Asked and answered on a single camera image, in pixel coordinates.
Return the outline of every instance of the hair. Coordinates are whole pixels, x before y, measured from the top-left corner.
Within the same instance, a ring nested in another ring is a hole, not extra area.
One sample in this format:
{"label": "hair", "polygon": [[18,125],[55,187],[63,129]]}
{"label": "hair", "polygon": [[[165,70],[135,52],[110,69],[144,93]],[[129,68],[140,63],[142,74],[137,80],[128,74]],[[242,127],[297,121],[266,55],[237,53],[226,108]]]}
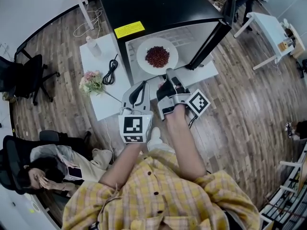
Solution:
{"label": "hair", "polygon": [[38,194],[44,191],[44,188],[34,189],[31,187],[29,171],[37,168],[46,173],[46,178],[56,183],[61,183],[64,174],[57,168],[57,160],[55,158],[40,158],[29,164],[27,168],[22,168],[17,175],[19,186],[28,194]]}

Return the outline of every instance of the yellow label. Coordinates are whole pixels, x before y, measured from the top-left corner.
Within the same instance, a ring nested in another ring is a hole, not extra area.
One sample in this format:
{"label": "yellow label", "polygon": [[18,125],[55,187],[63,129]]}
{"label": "yellow label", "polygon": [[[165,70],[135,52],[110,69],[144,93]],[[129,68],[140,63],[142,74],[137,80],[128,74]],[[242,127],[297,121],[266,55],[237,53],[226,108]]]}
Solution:
{"label": "yellow label", "polygon": [[140,21],[138,21],[135,23],[131,23],[129,25],[125,25],[125,26],[116,28],[114,31],[115,31],[117,38],[121,38],[124,36],[128,36],[130,34],[133,34],[133,33],[144,31],[144,30],[145,30],[144,26],[142,25]]}

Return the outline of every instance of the white plate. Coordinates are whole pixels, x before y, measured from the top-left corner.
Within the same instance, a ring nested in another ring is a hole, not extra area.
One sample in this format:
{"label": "white plate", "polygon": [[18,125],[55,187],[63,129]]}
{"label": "white plate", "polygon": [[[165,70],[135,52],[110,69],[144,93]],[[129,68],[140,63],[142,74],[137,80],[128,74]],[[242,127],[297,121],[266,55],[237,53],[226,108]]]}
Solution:
{"label": "white plate", "polygon": [[[168,63],[162,67],[162,68],[156,68],[153,67],[148,63],[147,60],[145,60],[145,57],[147,55],[147,51],[155,46],[163,47],[168,53],[169,53],[169,59]],[[176,47],[168,40],[159,38],[159,37],[153,37],[145,40],[142,42],[142,44],[139,46],[138,51],[136,53],[136,59],[140,65],[140,67],[153,75],[163,75],[165,74],[165,71],[167,68],[174,69],[175,66],[178,63],[178,51]]]}

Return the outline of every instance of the plastic bottle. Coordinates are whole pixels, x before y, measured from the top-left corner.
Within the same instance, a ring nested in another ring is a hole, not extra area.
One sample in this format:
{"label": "plastic bottle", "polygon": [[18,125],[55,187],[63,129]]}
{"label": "plastic bottle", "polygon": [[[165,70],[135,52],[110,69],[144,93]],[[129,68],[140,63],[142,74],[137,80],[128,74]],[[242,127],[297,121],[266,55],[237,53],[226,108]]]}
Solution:
{"label": "plastic bottle", "polygon": [[88,46],[89,50],[93,54],[93,56],[98,57],[101,56],[101,49],[98,46],[95,39],[92,39],[90,36],[86,37],[86,45]]}

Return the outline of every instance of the flower bouquet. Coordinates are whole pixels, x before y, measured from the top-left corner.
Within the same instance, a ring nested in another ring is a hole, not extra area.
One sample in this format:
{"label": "flower bouquet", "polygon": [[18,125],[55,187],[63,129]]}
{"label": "flower bouquet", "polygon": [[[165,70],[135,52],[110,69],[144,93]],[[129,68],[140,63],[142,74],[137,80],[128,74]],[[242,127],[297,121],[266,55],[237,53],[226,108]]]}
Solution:
{"label": "flower bouquet", "polygon": [[91,92],[96,92],[97,94],[102,93],[103,84],[101,73],[99,71],[86,72],[81,79],[79,89],[87,95],[90,95]]}

